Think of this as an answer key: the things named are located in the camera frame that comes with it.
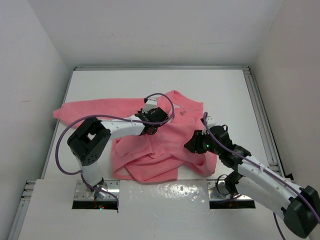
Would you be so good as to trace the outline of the pink fleece jacket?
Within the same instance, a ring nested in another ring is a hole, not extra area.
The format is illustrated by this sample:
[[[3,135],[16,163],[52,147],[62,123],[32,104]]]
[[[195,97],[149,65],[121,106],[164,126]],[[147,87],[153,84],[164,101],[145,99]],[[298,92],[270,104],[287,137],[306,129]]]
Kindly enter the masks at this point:
[[[110,162],[113,176],[122,180],[157,183],[177,180],[178,168],[210,177],[216,171],[213,153],[191,153],[184,145],[196,130],[202,131],[204,104],[187,98],[177,90],[157,99],[158,106],[174,118],[159,127],[154,135],[125,136],[112,142]],[[64,103],[53,111],[53,117],[65,125],[89,115],[127,118],[144,105],[141,98],[105,98]]]

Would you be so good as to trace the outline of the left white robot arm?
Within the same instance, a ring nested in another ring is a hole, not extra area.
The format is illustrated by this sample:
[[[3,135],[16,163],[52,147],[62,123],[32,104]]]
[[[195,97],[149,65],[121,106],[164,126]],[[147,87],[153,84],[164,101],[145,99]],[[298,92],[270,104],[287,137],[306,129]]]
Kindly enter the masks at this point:
[[[170,119],[160,107],[140,110],[127,118],[89,117],[68,138],[67,144],[76,157],[83,183],[96,199],[107,197],[108,187],[98,165],[107,143],[127,136],[153,135]]]

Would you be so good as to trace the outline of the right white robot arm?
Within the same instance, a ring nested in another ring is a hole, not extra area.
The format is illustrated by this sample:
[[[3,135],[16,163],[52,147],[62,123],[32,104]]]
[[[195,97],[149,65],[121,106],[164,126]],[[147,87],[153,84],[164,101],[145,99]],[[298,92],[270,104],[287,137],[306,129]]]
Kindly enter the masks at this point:
[[[232,142],[226,125],[195,130],[184,147],[196,154],[218,156],[232,172],[225,178],[230,195],[245,195],[281,218],[296,236],[305,239],[320,223],[320,197],[310,185],[299,186],[270,170]]]

